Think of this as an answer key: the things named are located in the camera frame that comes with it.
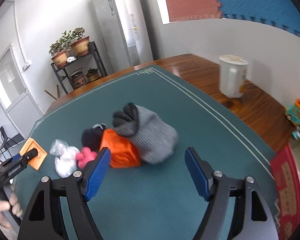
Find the gloved left hand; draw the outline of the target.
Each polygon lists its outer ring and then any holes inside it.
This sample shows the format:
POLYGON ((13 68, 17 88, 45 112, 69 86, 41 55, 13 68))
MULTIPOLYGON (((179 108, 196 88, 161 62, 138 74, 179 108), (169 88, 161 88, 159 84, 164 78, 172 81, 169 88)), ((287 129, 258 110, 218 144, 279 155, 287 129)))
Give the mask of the gloved left hand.
POLYGON ((13 226, 4 216, 4 212, 8 212, 10 209, 12 209, 12 213, 18 218, 21 218, 23 215, 23 210, 21 209, 18 197, 14 193, 15 187, 10 185, 10 188, 12 194, 10 195, 9 200, 0 200, 0 226, 9 230, 13 229, 13 226))

